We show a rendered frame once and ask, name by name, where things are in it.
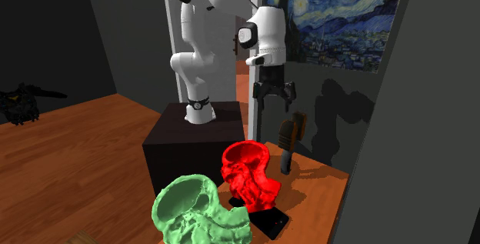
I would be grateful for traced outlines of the red skull figure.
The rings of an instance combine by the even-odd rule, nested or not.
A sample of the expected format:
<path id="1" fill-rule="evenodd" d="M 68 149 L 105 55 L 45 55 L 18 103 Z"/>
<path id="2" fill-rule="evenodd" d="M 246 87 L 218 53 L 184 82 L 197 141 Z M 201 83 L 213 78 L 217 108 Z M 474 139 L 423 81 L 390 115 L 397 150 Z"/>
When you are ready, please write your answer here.
<path id="1" fill-rule="evenodd" d="M 282 184 L 266 176 L 270 160 L 266 145 L 245 140 L 230 145 L 222 154 L 221 174 L 234 198 L 249 213 L 272 209 Z"/>

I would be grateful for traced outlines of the black figure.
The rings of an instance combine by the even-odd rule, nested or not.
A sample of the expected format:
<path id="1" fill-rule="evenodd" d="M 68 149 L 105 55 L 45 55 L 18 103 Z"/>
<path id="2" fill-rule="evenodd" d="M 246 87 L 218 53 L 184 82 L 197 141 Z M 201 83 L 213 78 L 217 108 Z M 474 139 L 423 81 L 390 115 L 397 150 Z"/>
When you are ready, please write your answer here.
<path id="1" fill-rule="evenodd" d="M 44 90 L 35 85 L 18 85 L 14 91 L 0 91 L 0 113 L 13 125 L 24 125 L 25 122 L 39 120 L 39 109 L 36 97 L 66 99 L 68 96 L 61 92 Z"/>

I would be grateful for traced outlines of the green skull figure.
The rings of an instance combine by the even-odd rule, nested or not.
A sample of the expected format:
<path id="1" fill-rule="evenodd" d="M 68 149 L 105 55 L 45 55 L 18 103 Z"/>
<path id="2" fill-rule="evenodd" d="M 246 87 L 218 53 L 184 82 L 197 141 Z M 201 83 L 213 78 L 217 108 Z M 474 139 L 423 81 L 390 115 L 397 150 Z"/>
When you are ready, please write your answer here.
<path id="1" fill-rule="evenodd" d="M 216 184 L 205 175 L 183 175 L 163 188 L 152 206 L 152 221 L 164 244 L 252 241 L 247 209 L 223 207 Z"/>

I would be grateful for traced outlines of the black phone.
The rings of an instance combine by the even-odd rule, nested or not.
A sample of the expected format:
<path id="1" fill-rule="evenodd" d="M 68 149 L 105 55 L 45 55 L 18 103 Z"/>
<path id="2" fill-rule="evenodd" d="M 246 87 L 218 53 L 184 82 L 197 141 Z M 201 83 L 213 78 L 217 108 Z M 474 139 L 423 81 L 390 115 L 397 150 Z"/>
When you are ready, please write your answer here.
<path id="1" fill-rule="evenodd" d="M 270 240 L 275 240 L 285 228 L 289 217 L 276 207 L 248 214 L 250 222 Z"/>

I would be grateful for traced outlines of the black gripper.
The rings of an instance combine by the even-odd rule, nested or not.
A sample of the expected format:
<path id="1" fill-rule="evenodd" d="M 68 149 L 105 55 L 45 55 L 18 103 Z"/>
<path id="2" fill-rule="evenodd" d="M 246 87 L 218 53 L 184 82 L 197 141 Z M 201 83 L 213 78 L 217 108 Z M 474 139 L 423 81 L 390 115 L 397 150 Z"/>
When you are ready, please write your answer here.
<path id="1" fill-rule="evenodd" d="M 257 101 L 260 112 L 264 109 L 264 98 L 268 93 L 268 84 L 266 83 L 275 87 L 281 87 L 279 96 L 285 102 L 285 112 L 288 112 L 290 105 L 296 100 L 296 88 L 294 82 L 285 83 L 285 66 L 261 67 L 261 82 L 255 82 L 252 91 L 252 98 Z"/>

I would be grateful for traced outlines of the blue starry night painting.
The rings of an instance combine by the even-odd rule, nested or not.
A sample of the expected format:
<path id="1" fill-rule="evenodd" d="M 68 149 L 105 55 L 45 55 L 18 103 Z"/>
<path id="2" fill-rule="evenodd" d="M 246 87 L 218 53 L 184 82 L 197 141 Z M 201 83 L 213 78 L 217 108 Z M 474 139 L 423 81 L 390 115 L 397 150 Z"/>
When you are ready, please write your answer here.
<path id="1" fill-rule="evenodd" d="M 282 8 L 290 62 L 376 73 L 400 0 L 263 0 Z"/>

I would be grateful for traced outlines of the dark robot stand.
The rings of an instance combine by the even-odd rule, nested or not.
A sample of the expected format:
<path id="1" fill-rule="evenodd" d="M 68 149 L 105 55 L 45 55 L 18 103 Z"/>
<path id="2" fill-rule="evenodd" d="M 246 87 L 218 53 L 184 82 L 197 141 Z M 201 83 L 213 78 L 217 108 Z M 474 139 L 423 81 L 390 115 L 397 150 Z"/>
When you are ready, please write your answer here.
<path id="1" fill-rule="evenodd" d="M 142 144 L 154 193 L 181 175 L 202 174 L 217 186 L 222 154 L 245 139 L 239 102 L 213 102 L 216 119 L 194 125 L 184 120 L 185 103 L 170 103 Z"/>

